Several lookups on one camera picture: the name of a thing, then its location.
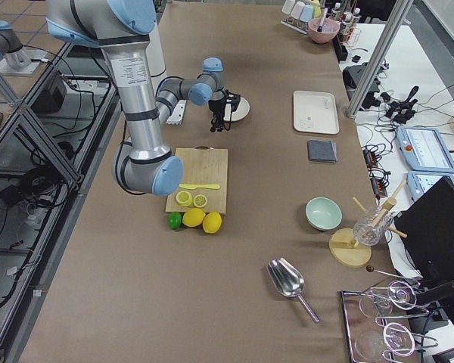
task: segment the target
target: monitor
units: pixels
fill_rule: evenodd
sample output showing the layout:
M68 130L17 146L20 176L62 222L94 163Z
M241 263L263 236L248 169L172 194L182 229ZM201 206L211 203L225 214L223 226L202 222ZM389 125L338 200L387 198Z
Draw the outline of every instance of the monitor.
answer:
M454 280L454 184L442 177L395 219L403 243L428 288ZM454 324L454 296L439 301Z

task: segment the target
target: wooden cutting board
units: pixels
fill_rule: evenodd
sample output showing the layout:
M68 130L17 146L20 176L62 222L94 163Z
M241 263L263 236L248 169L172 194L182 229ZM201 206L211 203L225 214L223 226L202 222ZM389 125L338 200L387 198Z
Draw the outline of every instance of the wooden cutting board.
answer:
M208 199L208 204L202 208L204 212L219 212L225 214L227 210L227 149L184 149L178 148L175 155L183 162L183 184L219 184L220 189L211 190L198 188L188 190L194 197L203 194ZM191 207L180 206L175 201L179 191L186 189L178 188L166 199L165 211L186 212Z

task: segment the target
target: white tray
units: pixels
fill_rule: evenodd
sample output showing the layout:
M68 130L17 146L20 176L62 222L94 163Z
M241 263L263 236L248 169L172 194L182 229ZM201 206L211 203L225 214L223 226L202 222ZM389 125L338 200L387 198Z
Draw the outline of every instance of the white tray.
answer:
M295 91L293 105L297 131L329 135L340 131L336 101L331 93Z

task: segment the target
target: brown table surface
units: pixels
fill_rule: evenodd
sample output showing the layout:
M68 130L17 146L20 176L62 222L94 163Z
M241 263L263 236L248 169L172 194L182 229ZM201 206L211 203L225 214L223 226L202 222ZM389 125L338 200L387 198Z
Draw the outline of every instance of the brown table surface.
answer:
M163 197L130 196L110 175L117 129L39 314L21 362L348 361L339 290L364 290L380 275L331 256L332 232L312 228L306 202L339 203L341 227L359 218L351 201L373 201L334 51L282 26L281 7L174 2L160 22L171 76L196 77L222 58L225 82L250 102L232 130L210 133L206 107L189 104L173 147L229 149L227 215L216 235L171 231ZM292 94L330 92L340 133L336 164L311 163L296 132ZM306 279L322 322L279 295L266 263L283 256ZM372 264L390 270L385 245Z

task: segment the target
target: stainless steel scoop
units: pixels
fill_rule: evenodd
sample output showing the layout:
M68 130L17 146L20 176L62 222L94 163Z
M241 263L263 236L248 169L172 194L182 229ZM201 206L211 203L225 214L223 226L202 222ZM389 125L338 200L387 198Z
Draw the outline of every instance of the stainless steel scoop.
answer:
M273 259L267 265L267 271L279 293L286 297L297 297L315 323L319 323L318 315L311 309L301 293L304 288L304 278L288 261L283 258Z

